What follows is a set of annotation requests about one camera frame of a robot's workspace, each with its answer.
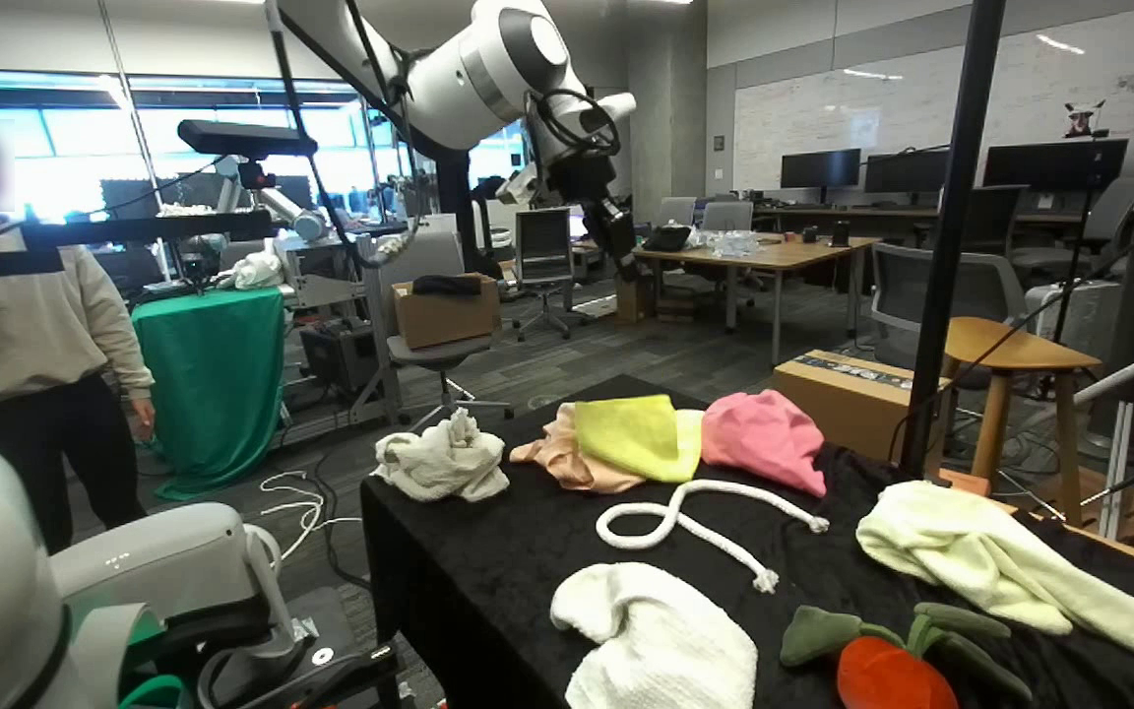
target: garment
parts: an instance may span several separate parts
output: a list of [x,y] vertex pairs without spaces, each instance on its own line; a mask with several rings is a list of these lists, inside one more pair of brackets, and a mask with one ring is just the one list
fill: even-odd
[[85,248],[64,248],[64,273],[0,274],[0,402],[79,383],[110,367],[121,390],[152,386],[110,274]]
[[815,421],[774,390],[715,398],[699,424],[703,463],[745,469],[812,497],[828,497],[828,475],[815,469],[824,442]]
[[500,474],[503,442],[484,434],[470,408],[428,424],[425,434],[390,434],[375,442],[379,469],[387,483],[400,487],[408,501],[487,501],[510,479]]
[[673,408],[668,395],[575,407],[588,457],[651,479],[688,479],[699,463],[699,408]]
[[147,514],[127,408],[104,374],[0,402],[0,457],[18,474],[46,550],[72,542],[64,459],[106,526]]
[[1070,623],[1134,648],[1134,597],[1079,572],[1001,503],[929,479],[892,483],[858,518],[878,563],[962,591],[974,606],[1068,635]]
[[571,436],[575,407],[564,402],[554,408],[554,421],[542,424],[538,442],[517,446],[510,459],[535,459],[548,469],[567,491],[602,491],[618,497],[627,487],[639,487],[646,475],[621,474],[615,463],[593,459],[592,454],[577,448]]
[[[668,503],[615,503],[600,514],[593,532],[611,542],[611,549],[627,549],[627,550],[643,550],[643,549],[657,549],[660,538],[668,538],[668,532],[681,522],[688,534],[720,549],[724,557],[732,557],[736,563],[752,567],[752,587],[758,596],[772,596],[778,576],[772,567],[762,567],[752,550],[745,550],[739,542],[732,542],[730,534],[698,522],[693,514],[681,513],[685,497],[693,491],[724,491],[724,497],[752,497],[752,501],[762,501],[797,518],[803,518],[815,534],[832,526],[832,518],[824,514],[808,514],[803,508],[762,491],[762,487],[752,487],[752,483],[732,483],[732,479],[688,479],[688,483],[677,483],[673,501]],[[621,534],[615,532],[611,522],[618,514],[660,514],[646,534]]]
[[583,567],[559,584],[550,623],[600,643],[567,680],[571,709],[752,709],[755,643],[668,572]]

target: black table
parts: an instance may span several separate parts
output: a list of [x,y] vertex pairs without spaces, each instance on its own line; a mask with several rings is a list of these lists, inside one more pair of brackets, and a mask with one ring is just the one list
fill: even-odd
[[[527,442],[530,421],[497,428]],[[755,706],[837,706],[832,664],[783,668],[778,635],[799,601],[852,612],[890,630],[911,625],[917,597],[951,597],[937,587],[903,580],[870,563],[853,542],[853,522],[873,508],[887,469],[861,463],[846,448],[824,448],[832,497],[797,503],[828,514],[835,526],[812,534],[799,518],[769,503],[699,497],[685,513],[783,576],[774,596],[752,591],[752,572],[715,549],[673,532],[653,550],[611,550],[593,518],[611,501],[571,497],[535,463],[508,463],[510,487],[487,503],[408,503],[382,479],[362,483],[366,542],[379,635],[404,635],[442,679],[453,709],[535,709],[564,706],[577,658],[592,648],[577,635],[554,630],[548,606],[554,587],[588,563],[643,559],[664,567],[720,601],[755,643]],[[668,483],[643,483],[621,501],[664,501]],[[1134,559],[1079,534],[1050,538],[1079,567],[1134,591]],[[1134,652],[1076,630],[1047,638],[1014,625],[1008,644],[987,644],[1039,696],[1039,706],[1121,709],[1134,706]],[[951,679],[962,706],[996,706]]]

